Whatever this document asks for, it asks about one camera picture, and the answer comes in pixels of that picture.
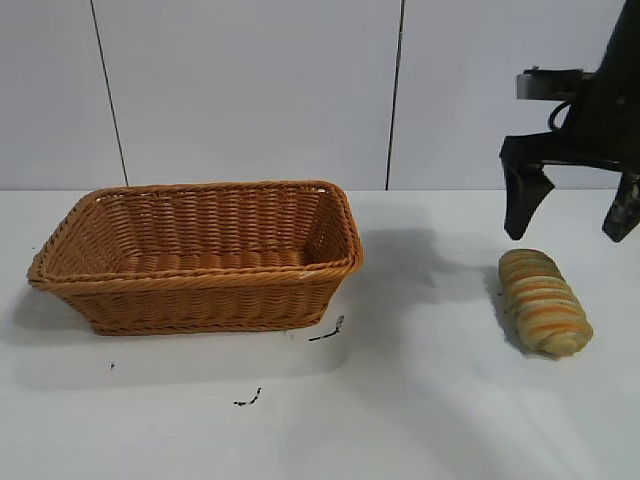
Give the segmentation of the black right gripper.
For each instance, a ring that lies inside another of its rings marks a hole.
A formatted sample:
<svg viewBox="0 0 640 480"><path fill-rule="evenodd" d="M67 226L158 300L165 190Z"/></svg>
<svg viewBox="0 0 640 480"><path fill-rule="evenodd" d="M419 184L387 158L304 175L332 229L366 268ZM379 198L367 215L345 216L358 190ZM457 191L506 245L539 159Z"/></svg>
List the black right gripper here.
<svg viewBox="0 0 640 480"><path fill-rule="evenodd" d="M546 165L623 173L602 230L620 243L640 220L639 3L624 3L600 66L527 69L516 77L521 100L553 100L544 133L507 136L500 152L506 186L504 229L521 240L542 201L555 188Z"/></svg>

